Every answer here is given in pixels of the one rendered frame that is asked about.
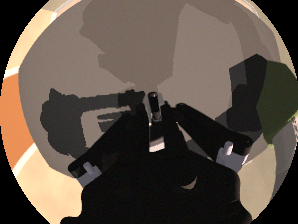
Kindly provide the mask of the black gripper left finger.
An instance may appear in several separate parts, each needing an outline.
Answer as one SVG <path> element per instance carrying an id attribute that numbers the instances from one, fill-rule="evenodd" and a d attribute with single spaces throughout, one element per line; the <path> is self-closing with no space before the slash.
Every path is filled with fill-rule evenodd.
<path id="1" fill-rule="evenodd" d="M 130 113 L 122 115 L 86 153 L 68 166 L 82 188 L 110 168 L 106 184 L 116 195 L 129 197 L 136 192 L 141 151 L 150 152 L 148 95 L 135 109 L 135 117 Z"/>

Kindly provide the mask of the grey bench vise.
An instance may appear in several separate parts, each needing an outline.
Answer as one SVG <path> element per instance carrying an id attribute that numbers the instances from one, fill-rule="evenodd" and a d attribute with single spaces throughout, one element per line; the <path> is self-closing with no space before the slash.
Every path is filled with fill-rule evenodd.
<path id="1" fill-rule="evenodd" d="M 148 93 L 150 108 L 153 115 L 151 116 L 150 125 L 150 152 L 154 152 L 164 148 L 163 126 L 157 96 L 157 92 Z"/>

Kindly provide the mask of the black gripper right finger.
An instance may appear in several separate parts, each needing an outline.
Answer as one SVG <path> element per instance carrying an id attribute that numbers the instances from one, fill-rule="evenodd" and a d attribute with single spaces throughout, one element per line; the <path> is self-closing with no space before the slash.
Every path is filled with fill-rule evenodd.
<path id="1" fill-rule="evenodd" d="M 189 192 L 197 179 L 194 159 L 178 125 L 214 162 L 238 174 L 253 145 L 249 136 L 227 129 L 185 103 L 171 107 L 161 93 L 157 95 L 163 126 L 166 178 L 172 192 Z"/>

